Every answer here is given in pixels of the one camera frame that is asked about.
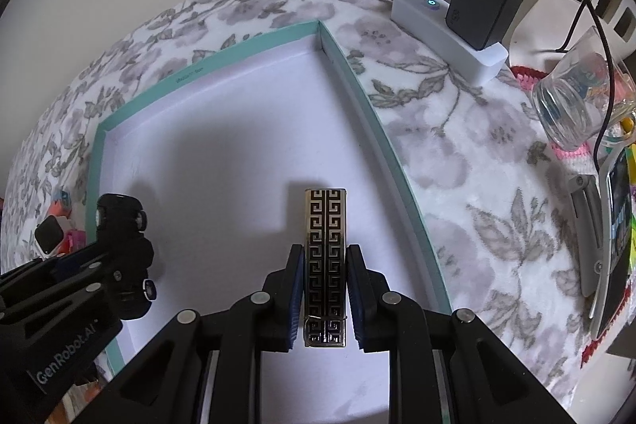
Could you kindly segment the floral fleece blanket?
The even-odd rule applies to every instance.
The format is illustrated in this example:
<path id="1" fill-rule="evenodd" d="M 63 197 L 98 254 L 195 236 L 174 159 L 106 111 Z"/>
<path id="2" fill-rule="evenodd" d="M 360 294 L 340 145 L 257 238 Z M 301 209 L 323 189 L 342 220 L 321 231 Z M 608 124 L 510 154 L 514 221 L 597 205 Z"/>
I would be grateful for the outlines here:
<path id="1" fill-rule="evenodd" d="M 56 187 L 85 208 L 98 124 L 171 73 L 278 28 L 319 19 L 368 94 L 423 212 L 455 307 L 469 307 L 562 404 L 582 378 L 589 330 L 568 174 L 589 152 L 545 138 L 530 83 L 509 70 L 472 87 L 399 29 L 380 0 L 184 0 L 93 60 L 14 156 L 1 263 L 37 254 L 35 222 Z"/>

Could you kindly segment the gold black patterned lighter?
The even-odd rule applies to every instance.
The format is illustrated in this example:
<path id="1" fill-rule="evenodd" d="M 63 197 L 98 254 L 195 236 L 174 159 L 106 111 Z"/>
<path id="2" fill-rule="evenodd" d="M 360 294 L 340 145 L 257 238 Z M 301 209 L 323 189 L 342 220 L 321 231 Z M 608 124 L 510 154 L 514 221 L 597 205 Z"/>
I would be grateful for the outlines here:
<path id="1" fill-rule="evenodd" d="M 306 190 L 303 337 L 309 348 L 346 345 L 346 231 L 346 190 Z"/>

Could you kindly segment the teal shallow box tray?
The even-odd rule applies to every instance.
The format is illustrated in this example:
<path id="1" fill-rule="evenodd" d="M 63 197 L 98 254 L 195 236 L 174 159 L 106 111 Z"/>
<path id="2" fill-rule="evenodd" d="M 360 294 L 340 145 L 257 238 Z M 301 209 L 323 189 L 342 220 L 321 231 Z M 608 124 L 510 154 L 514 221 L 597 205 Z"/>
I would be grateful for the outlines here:
<path id="1" fill-rule="evenodd" d="M 159 298 L 118 336 L 132 359 L 182 310 L 227 310 L 305 240 L 305 194 L 339 188 L 346 240 L 403 300 L 450 307 L 396 148 L 324 23 L 296 23 L 163 79 L 102 122 L 88 198 L 137 198 Z"/>

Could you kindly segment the white power strip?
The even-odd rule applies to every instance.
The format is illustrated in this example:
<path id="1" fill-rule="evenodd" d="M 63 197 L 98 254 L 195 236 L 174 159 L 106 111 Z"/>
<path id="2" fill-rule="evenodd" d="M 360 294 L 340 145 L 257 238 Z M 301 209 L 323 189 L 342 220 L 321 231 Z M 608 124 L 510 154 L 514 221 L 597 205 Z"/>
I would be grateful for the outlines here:
<path id="1" fill-rule="evenodd" d="M 439 55 L 469 85 L 495 79 L 508 59 L 500 43 L 476 50 L 447 27 L 445 0 L 392 0 L 391 20 Z"/>

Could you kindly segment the clear glass jar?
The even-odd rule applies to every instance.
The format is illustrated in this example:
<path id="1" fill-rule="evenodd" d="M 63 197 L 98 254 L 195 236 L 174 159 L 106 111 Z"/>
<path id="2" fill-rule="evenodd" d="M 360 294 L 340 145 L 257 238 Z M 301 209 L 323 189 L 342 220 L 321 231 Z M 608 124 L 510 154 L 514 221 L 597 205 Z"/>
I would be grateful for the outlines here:
<path id="1" fill-rule="evenodd" d="M 596 137 L 609 116 L 603 144 L 610 147 L 623 139 L 622 120 L 635 117 L 635 82 L 622 61 L 607 64 L 592 27 L 533 87 L 531 103 L 549 139 L 566 152 Z"/>

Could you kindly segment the pink blue box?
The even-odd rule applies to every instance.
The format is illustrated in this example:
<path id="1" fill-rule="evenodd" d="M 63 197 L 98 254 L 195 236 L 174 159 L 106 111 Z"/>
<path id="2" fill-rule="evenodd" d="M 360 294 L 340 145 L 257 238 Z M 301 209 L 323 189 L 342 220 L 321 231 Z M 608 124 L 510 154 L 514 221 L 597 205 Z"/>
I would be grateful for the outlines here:
<path id="1" fill-rule="evenodd" d="M 58 188 L 52 193 L 52 201 L 48 207 L 47 214 L 69 219 L 72 213 L 72 200 L 67 190 Z"/>

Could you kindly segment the black plugged charger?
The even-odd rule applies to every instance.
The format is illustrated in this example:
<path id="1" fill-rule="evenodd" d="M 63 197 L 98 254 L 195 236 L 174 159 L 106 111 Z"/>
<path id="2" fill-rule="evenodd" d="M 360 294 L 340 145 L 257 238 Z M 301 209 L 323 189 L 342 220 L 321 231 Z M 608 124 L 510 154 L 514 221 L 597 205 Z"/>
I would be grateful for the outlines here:
<path id="1" fill-rule="evenodd" d="M 445 23 L 476 50 L 500 43 L 524 0 L 451 0 Z"/>

